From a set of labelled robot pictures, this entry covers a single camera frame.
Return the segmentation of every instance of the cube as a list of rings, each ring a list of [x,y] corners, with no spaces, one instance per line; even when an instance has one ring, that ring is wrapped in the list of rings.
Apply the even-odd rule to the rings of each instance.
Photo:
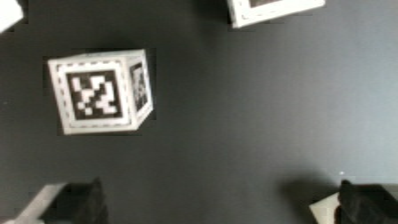
[[[318,224],[336,223],[334,213],[339,207],[338,197],[339,197],[339,193],[332,194],[325,199],[322,199],[322,201],[318,201],[316,203],[309,205],[309,209],[311,209]]]
[[[233,28],[325,5],[325,0],[227,0]]]
[[[146,51],[48,61],[64,134],[135,131],[153,111]]]
[[[16,0],[0,0],[0,33],[23,18],[21,6]]]
[[[14,220],[4,224],[108,224],[101,181],[48,184]]]

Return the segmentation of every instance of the white cube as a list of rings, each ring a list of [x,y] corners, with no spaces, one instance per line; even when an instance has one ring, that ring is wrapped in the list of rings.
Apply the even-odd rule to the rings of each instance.
[[[227,0],[233,28],[325,5],[325,0]]]
[[[48,61],[66,134],[133,131],[153,111],[146,51]]]
[[[23,18],[21,6],[16,0],[0,0],[0,33]]]

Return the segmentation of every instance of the white border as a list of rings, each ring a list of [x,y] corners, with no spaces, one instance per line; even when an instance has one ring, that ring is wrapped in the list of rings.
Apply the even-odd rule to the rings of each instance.
[[[48,61],[50,70],[52,70],[52,81],[53,81],[53,90],[55,98],[59,105],[59,114],[62,121],[64,134],[91,134],[101,132],[117,132],[117,131],[133,131],[137,130],[137,120],[133,116],[133,108],[130,104],[130,94],[128,94],[128,75],[123,72],[123,67],[126,67],[124,57],[69,57],[64,59],[53,59]],[[78,121],[75,119],[75,111],[71,105],[71,95],[66,79],[66,72],[84,72],[84,71],[100,71],[100,70],[116,70],[116,82],[117,82],[117,91],[119,91],[119,102],[123,110],[123,118],[110,119],[92,119],[92,121]]]
[[[251,0],[227,0],[233,28],[279,18],[325,5],[325,0],[279,0],[251,7]]]
[[[78,120],[75,117],[75,109],[73,109],[73,101],[71,101],[71,93],[69,93],[69,83],[68,83],[68,73],[80,73],[80,72],[101,72],[112,70],[116,72],[116,83],[117,83],[117,94],[119,94],[119,103],[121,103],[121,118],[101,118],[101,119],[89,119]],[[98,126],[116,126],[116,125],[128,125],[130,124],[130,117],[132,114],[128,112],[128,101],[126,101],[126,88],[123,87],[124,84],[124,77],[121,74],[121,62],[112,61],[108,63],[98,62],[96,64],[85,63],[73,64],[71,66],[60,65],[59,67],[59,87],[62,91],[62,98],[64,98],[64,111],[69,120],[69,127],[71,128],[87,128]]]

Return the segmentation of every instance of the black surface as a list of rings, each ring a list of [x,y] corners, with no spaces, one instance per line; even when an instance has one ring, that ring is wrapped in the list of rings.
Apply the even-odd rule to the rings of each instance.
[[[352,185],[341,182],[339,204],[354,223],[398,223],[398,202],[378,184]]]
[[[96,176],[114,224],[311,223],[343,178],[396,183],[396,7],[334,0],[231,30],[224,0],[30,1],[0,35],[2,218]],[[44,60],[132,48],[156,113],[133,135],[64,137]]]
[[[341,209],[341,206],[336,209],[334,213],[334,224],[355,224],[348,218],[347,212]]]
[[[66,185],[39,219],[46,224],[108,223],[100,180]]]

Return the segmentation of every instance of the black object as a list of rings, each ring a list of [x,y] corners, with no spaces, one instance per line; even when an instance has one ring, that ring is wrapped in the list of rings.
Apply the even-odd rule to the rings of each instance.
[[[343,215],[352,223],[398,224],[398,202],[380,185],[354,186],[345,180],[339,187],[339,203]]]
[[[66,185],[41,216],[46,224],[108,224],[101,182]]]
[[[334,213],[334,224],[354,224],[341,206],[338,207]]]

